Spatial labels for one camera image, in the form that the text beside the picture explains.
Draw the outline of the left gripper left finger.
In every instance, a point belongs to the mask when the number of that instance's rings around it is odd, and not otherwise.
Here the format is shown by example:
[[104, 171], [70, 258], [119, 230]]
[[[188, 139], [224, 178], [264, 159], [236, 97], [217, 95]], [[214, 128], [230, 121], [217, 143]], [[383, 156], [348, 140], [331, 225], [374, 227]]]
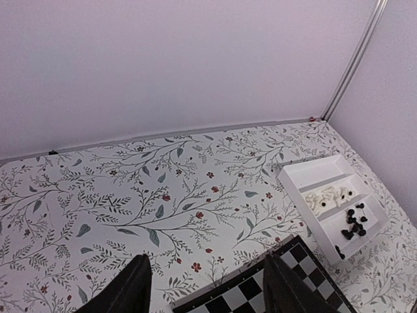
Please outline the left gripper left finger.
[[149, 312], [152, 271], [147, 255], [137, 255], [130, 263], [78, 313]]

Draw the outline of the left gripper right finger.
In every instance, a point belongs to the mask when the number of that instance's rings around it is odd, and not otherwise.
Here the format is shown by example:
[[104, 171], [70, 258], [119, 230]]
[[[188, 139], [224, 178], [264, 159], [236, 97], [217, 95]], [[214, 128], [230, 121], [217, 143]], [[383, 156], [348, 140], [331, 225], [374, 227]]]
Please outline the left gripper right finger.
[[344, 312], [345, 298], [318, 261], [307, 255], [290, 266], [277, 254], [264, 259], [266, 312]]

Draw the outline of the black white chessboard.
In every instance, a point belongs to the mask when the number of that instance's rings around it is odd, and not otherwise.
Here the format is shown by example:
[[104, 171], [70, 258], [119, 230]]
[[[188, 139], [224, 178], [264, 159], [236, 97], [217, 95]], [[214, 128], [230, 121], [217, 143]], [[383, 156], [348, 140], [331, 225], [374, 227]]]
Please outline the black white chessboard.
[[301, 237], [174, 312], [355, 312]]

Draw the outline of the white plastic tray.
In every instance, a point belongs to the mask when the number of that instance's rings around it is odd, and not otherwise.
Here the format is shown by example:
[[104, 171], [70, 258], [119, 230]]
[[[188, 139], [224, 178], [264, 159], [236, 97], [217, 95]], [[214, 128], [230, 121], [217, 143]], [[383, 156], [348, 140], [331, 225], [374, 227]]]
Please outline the white plastic tray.
[[389, 221], [341, 155], [286, 164], [278, 180], [332, 265], [365, 247]]

